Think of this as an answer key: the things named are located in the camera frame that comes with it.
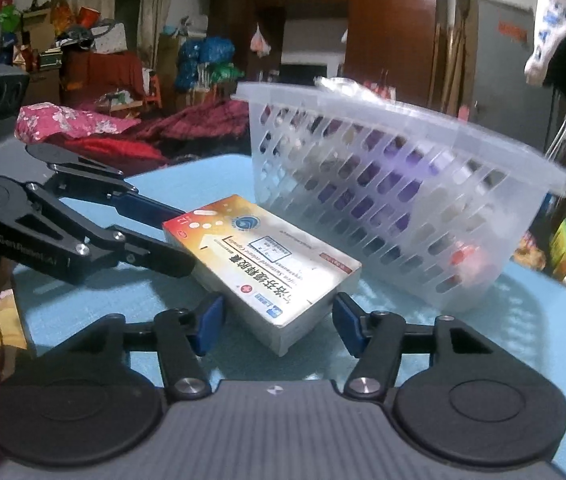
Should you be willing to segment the dark red blanket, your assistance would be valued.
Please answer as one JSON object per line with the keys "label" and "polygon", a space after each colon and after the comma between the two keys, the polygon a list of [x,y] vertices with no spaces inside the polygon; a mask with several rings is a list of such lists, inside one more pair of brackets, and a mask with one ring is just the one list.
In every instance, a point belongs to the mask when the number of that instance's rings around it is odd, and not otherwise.
{"label": "dark red blanket", "polygon": [[50,141],[117,167],[132,160],[165,164],[185,155],[200,156],[248,145],[248,104],[230,99],[205,103],[140,122],[122,133],[93,133],[80,139],[56,134]]}

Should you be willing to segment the grey door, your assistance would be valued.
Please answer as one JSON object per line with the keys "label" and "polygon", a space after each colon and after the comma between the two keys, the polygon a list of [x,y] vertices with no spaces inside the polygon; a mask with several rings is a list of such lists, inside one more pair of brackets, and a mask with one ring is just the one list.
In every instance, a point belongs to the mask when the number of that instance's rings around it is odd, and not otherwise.
{"label": "grey door", "polygon": [[533,15],[496,0],[469,0],[477,24],[469,120],[542,152],[554,122],[553,91],[526,83],[533,47]]}

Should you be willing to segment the blue bags pile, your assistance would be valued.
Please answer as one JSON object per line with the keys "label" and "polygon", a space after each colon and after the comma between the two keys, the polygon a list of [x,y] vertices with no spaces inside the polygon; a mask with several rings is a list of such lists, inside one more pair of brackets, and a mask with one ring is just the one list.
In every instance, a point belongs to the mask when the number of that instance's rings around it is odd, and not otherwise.
{"label": "blue bags pile", "polygon": [[242,76],[233,64],[234,53],[228,38],[187,39],[179,48],[173,87],[177,92],[208,89],[219,81]]}

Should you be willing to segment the brown wooden wardrobe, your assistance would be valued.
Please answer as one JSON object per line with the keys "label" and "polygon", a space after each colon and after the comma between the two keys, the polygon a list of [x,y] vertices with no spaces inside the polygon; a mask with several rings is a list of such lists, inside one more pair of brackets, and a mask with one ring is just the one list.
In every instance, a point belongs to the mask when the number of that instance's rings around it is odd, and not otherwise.
{"label": "brown wooden wardrobe", "polygon": [[344,21],[345,76],[394,88],[399,100],[435,101],[448,0],[210,0],[208,32],[235,46],[235,63],[250,79],[283,64],[285,27],[306,22],[304,39],[327,37]]}

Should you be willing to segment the clear plastic basket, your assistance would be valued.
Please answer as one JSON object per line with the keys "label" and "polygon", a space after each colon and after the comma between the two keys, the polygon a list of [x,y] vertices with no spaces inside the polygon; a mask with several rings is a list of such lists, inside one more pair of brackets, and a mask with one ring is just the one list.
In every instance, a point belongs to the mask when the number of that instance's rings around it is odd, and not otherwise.
{"label": "clear plastic basket", "polygon": [[404,103],[242,82],[255,200],[443,311],[478,306],[566,170]]}

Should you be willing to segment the pink floral pillow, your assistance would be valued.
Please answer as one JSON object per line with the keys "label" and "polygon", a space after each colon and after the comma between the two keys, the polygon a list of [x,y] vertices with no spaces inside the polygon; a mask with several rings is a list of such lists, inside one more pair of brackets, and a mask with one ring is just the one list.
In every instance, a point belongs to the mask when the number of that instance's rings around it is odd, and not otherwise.
{"label": "pink floral pillow", "polygon": [[21,107],[14,136],[25,144],[43,142],[57,133],[81,139],[92,134],[123,133],[140,122],[138,118],[118,118],[42,102]]}

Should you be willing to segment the purple tissue pack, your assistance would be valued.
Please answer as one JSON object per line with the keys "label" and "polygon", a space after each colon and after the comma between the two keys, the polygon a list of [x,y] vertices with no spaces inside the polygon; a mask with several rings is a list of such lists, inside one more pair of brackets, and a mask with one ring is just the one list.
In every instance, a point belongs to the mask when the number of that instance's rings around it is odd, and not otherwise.
{"label": "purple tissue pack", "polygon": [[304,188],[317,192],[320,204],[373,228],[386,226],[396,236],[408,228],[423,183],[441,174],[451,155],[432,156],[427,143],[413,145],[378,130],[366,134],[362,148],[361,154],[333,152],[315,166],[307,165],[318,174]]}

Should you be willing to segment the orange white medicine box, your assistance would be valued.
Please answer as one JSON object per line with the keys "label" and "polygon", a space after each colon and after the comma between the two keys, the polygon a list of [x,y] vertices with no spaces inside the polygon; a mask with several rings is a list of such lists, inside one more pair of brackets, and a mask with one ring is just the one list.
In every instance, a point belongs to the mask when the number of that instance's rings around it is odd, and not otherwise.
{"label": "orange white medicine box", "polygon": [[196,260],[192,275],[220,292],[251,333],[284,356],[356,289],[362,263],[243,197],[231,195],[162,225]]}

